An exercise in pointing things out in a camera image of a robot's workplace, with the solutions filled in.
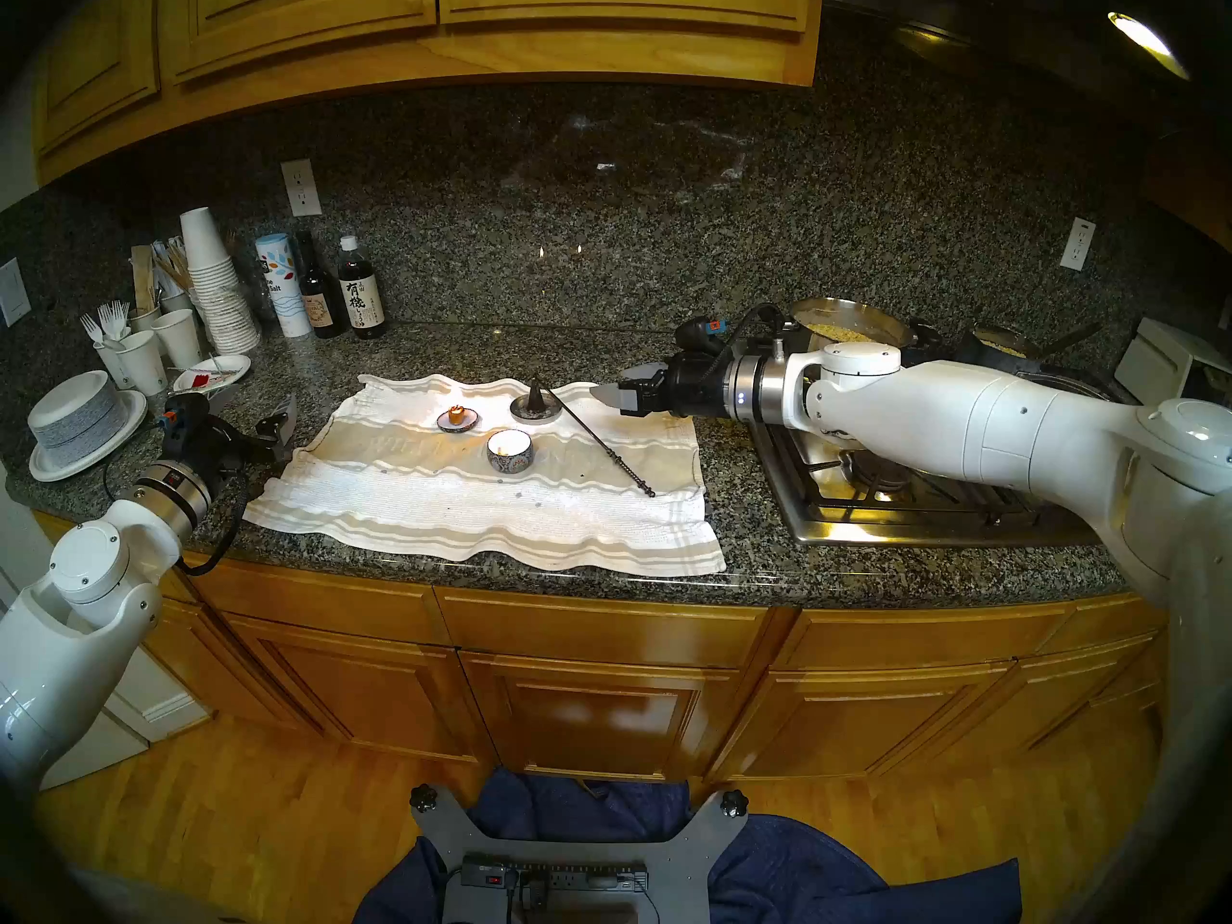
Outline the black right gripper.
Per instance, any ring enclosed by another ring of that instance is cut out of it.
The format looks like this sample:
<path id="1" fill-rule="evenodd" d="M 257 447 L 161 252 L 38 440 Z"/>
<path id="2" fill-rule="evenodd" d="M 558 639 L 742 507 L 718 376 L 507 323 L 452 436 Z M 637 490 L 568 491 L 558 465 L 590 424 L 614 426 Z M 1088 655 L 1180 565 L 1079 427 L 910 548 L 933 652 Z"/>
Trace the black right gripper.
<path id="1" fill-rule="evenodd" d="M 626 368 L 623 381 L 593 384 L 589 394 L 623 416 L 667 411 L 678 418 L 734 419 L 728 391 L 732 363 L 731 354 L 678 351 L 667 362 Z M 665 370 L 663 382 L 650 381 Z"/>

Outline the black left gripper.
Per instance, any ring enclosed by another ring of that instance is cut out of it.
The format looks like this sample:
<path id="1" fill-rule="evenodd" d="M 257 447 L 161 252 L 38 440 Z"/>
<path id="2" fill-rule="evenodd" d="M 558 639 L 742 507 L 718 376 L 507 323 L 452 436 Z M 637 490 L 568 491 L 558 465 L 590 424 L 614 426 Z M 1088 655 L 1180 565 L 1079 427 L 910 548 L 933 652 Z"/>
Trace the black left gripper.
<path id="1" fill-rule="evenodd" d="M 198 476 L 219 476 L 251 464 L 274 467 L 290 462 L 290 435 L 297 423 L 297 402 L 283 398 L 271 418 L 262 418 L 244 434 L 221 418 L 206 418 L 187 435 L 187 464 Z"/>

